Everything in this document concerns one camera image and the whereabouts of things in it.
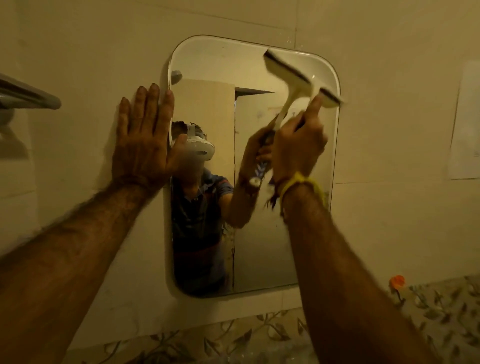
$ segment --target vr headset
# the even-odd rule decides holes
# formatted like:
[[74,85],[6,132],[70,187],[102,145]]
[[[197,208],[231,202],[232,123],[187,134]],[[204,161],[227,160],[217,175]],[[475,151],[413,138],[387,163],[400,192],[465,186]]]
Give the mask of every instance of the vr headset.
[[[201,161],[211,160],[215,154],[215,146],[207,141],[202,132],[196,132],[195,124],[187,124],[187,151],[189,154]],[[176,140],[172,140],[172,123],[170,123],[170,147],[173,147]]]

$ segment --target yellow wristband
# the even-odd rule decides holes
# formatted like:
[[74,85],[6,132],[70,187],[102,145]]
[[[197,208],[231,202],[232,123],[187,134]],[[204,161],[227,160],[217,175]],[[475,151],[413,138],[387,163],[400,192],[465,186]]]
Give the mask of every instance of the yellow wristband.
[[322,202],[322,205],[325,206],[325,194],[322,191],[322,189],[320,188],[320,186],[317,184],[317,182],[315,182],[313,179],[311,179],[309,177],[304,177],[299,172],[296,172],[293,175],[293,177],[290,178],[290,180],[287,182],[287,184],[283,188],[282,192],[280,193],[280,208],[281,208],[282,211],[283,211],[283,197],[285,196],[285,193],[287,193],[287,191],[290,188],[292,188],[296,184],[300,184],[300,183],[305,183],[305,184],[309,184],[310,186],[312,186],[313,191],[318,196],[318,198],[320,198],[320,201]]

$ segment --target paper on wall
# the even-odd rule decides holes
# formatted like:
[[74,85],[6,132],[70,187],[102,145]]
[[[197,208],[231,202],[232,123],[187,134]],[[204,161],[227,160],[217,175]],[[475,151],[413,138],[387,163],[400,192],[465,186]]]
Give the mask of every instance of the paper on wall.
[[453,180],[480,178],[480,61],[468,62],[463,70],[448,175]]

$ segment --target mirror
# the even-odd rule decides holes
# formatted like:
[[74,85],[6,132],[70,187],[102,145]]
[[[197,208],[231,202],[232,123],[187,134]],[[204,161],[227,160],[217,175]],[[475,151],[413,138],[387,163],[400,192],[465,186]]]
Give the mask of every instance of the mirror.
[[[263,55],[269,47],[213,36],[194,36],[175,49],[168,70],[175,94],[171,140],[187,134],[203,158],[185,159],[171,182],[174,275],[194,297],[215,297],[297,283],[288,232],[265,176],[249,222],[241,229],[222,216],[230,206],[248,139],[266,126],[288,96],[287,84],[269,73]],[[334,68],[312,54],[270,48],[307,75],[319,77],[340,95]],[[296,100],[286,122],[305,109]],[[311,177],[330,206],[339,109],[320,111],[329,142]]]

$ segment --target person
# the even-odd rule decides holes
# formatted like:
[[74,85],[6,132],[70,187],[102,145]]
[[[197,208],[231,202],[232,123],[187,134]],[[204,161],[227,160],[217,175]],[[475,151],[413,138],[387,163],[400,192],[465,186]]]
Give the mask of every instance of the person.
[[[111,184],[0,260],[2,362],[62,361],[136,217],[175,173],[185,137],[167,153],[174,97],[167,92],[160,108],[158,99],[156,85],[140,87],[132,106],[122,99]],[[310,174],[325,145],[321,104],[317,96],[305,113],[289,120],[272,152],[276,188],[281,195],[286,189],[281,207],[319,360],[437,363],[350,250],[312,186],[290,187],[297,172]],[[302,120],[305,125],[295,132]],[[245,152],[249,161],[258,150]]]
[[[195,135],[206,140],[199,125]],[[242,228],[252,217],[258,189],[251,188],[256,163],[271,160],[271,146],[260,148],[273,124],[261,129],[247,144],[235,188],[212,174],[204,161],[184,154],[171,184],[174,275],[184,293],[195,297],[227,293],[225,258],[221,248],[224,222]],[[172,140],[187,134],[183,121],[172,123]]]

